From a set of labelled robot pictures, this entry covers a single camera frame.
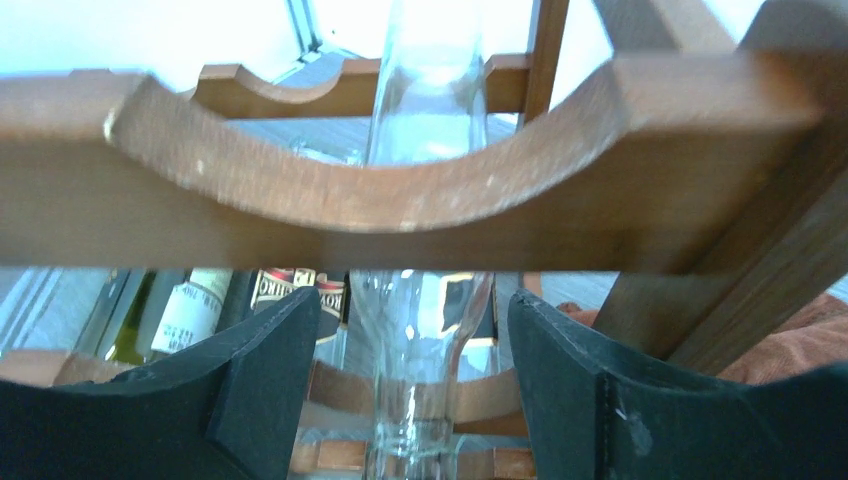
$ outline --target wood grain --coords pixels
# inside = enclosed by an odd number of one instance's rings
[[[777,56],[620,57],[481,152],[356,169],[152,78],[7,79],[0,263],[677,271],[820,117]]]
[[[312,366],[306,400],[338,412],[370,418],[374,412],[372,384],[371,378],[360,377],[322,362],[315,362]],[[426,385],[416,391],[421,395],[427,395]],[[514,370],[506,370],[498,375],[479,380],[461,382],[457,395],[455,419],[458,432],[487,435],[515,433],[516,430],[510,421],[486,424],[485,432],[480,430],[477,423],[520,414],[521,399]]]
[[[710,374],[722,371],[848,271],[848,5],[767,2],[741,46],[827,50],[829,68],[800,54],[787,62],[827,105],[828,115],[705,259],[720,265],[726,263],[722,257],[753,251],[744,269],[725,276],[720,293],[698,290],[712,293],[714,305],[669,356]],[[755,247],[749,244],[757,239]]]
[[[593,0],[613,50],[731,52],[736,42],[703,0]]]
[[[486,62],[489,113],[524,110],[529,60],[494,55]],[[339,73],[310,88],[270,84],[242,65],[207,65],[185,96],[226,118],[370,117],[379,59],[346,59]]]
[[[530,52],[530,72],[524,111],[518,118],[518,127],[544,114],[551,108],[562,36],[568,14],[569,0],[535,0],[530,16],[527,51]],[[539,272],[526,272],[521,286],[542,297],[542,276]]]
[[[742,46],[809,49],[814,38],[822,39],[821,47],[837,46],[830,30],[840,21],[832,9],[814,7],[766,3]],[[799,19],[813,23],[797,28]],[[841,22],[843,49],[846,24]],[[776,25],[784,26],[782,37]],[[826,106],[828,120],[792,151],[791,161],[687,275],[620,276],[595,328],[641,351],[716,374],[848,270],[840,248],[830,243],[843,235],[837,219],[844,212],[829,200],[838,198],[834,188],[844,188],[839,182],[848,130],[841,118],[848,105],[848,62],[839,53],[787,55],[784,61]]]
[[[352,440],[296,444],[289,471],[328,475],[358,473],[365,465],[365,450],[365,442]],[[460,453],[458,476],[462,479],[531,479],[536,478],[536,468],[528,449],[494,448]]]

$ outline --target wooden frame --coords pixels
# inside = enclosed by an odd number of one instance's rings
[[[491,111],[526,128],[407,169],[317,164],[222,123],[368,115],[373,61],[308,90],[237,66],[187,95],[107,72],[2,80],[0,262],[619,270],[595,328],[716,373],[848,270],[848,15],[772,0],[733,51],[699,1],[596,4],[624,53],[542,114],[568,2],[537,1],[533,53],[493,58],[487,79]],[[458,431],[521,430],[513,374],[481,391],[514,401],[470,395]]]

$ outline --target white wall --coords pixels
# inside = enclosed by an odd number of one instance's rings
[[[738,40],[763,1],[707,0],[707,4]],[[368,58],[382,55],[391,0],[312,2],[318,12],[319,30],[328,42]],[[526,51],[532,0],[483,0],[483,3],[485,55]],[[552,104],[561,102],[611,54],[609,40],[591,0],[572,0]]]
[[[0,75],[140,68],[184,90],[205,63],[272,79],[300,54],[285,0],[0,0]]]

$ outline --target bottle label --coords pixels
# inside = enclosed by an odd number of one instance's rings
[[[150,348],[175,353],[215,334],[223,302],[193,283],[174,287]]]
[[[321,296],[321,317],[318,341],[335,337],[339,324],[346,325],[344,317],[344,273],[316,272],[308,268],[269,268],[256,275],[250,309],[259,313],[300,287],[314,286]]]
[[[191,271],[188,281],[209,290],[221,303],[224,303],[224,297],[227,296],[227,289],[230,288],[232,278],[232,270],[197,268]]]

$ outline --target brown cloth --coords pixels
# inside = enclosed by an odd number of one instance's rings
[[[581,310],[573,302],[558,308],[590,327],[598,315],[597,310]],[[823,293],[717,377],[757,385],[844,360],[848,360],[848,305]]]

